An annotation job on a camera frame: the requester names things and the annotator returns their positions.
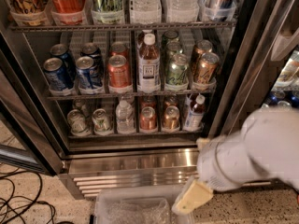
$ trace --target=white label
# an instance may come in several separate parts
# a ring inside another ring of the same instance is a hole
[[[139,84],[141,87],[155,87],[159,85],[160,59],[139,61]]]

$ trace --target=clear plastic bin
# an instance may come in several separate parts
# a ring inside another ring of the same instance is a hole
[[[236,5],[232,3],[230,8],[209,8],[206,7],[202,0],[199,0],[199,20],[200,21],[212,21],[210,18],[214,18],[213,21],[221,21],[221,18],[226,18],[226,21],[231,21],[235,14]]]
[[[177,196],[182,191],[183,186],[150,186],[150,187],[138,187],[138,188],[127,188],[127,189],[104,189],[102,190],[97,198],[94,207],[94,215],[96,216],[97,224],[114,224],[111,222],[109,216],[109,207],[113,204],[118,203],[133,203],[139,207],[151,207],[155,203],[159,204],[161,208],[164,208],[164,203],[161,203],[163,199],[167,200],[169,209],[175,202]],[[124,212],[123,218],[130,217],[131,214],[139,214],[140,208],[128,210]],[[177,216],[169,210],[170,219],[165,219],[167,223],[171,224],[194,224],[193,214],[186,216]]]
[[[47,26],[53,24],[53,18],[50,15],[52,7],[52,0],[49,0],[42,12],[20,14],[16,13],[14,9],[11,9],[10,13],[18,26]]]

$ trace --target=speckled floor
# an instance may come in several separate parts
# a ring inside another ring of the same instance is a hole
[[[0,143],[19,147],[18,141],[11,136],[9,130],[0,123]],[[15,170],[5,164],[0,165],[0,172]],[[14,196],[21,195],[34,199],[39,190],[39,179],[36,175],[24,173],[11,176],[15,184]],[[75,200],[58,179],[42,175],[43,187],[38,198],[53,205],[56,209],[54,222],[71,221],[76,224],[89,223],[93,214],[94,202]],[[6,180],[0,181],[0,198],[7,200],[12,193],[12,184]],[[15,199],[12,207],[23,205],[24,202]],[[296,195],[287,187],[264,187],[240,189],[231,193],[216,194],[206,205],[194,212],[196,223],[201,224],[299,224],[299,206]],[[44,224],[50,220],[50,209],[46,205],[34,205],[22,215],[25,223]],[[16,218],[9,223],[23,223]]]

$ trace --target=bottle cap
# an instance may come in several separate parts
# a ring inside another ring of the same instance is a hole
[[[153,45],[155,44],[155,41],[156,41],[156,37],[154,34],[146,34],[144,36],[144,43],[146,45]]]
[[[205,102],[205,96],[198,94],[198,96],[196,97],[196,103],[199,105],[202,105]]]
[[[129,103],[127,101],[124,101],[124,100],[120,101],[120,108],[125,108],[128,105],[129,105]]]

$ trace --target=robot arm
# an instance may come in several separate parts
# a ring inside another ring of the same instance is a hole
[[[241,131],[212,139],[199,153],[199,180],[190,180],[172,210],[188,214],[213,197],[213,189],[239,189],[244,183],[278,178],[299,190],[299,111],[260,109]]]

